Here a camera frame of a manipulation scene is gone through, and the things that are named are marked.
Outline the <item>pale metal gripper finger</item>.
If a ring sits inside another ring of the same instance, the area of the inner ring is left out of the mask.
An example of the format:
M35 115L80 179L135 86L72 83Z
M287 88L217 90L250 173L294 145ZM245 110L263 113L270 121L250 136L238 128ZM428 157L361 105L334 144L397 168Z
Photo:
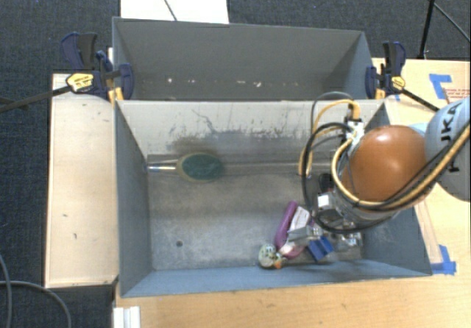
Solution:
M305 226L288 231L287 241L293 245L308 245L313 240L320 239L324 234L318 226Z

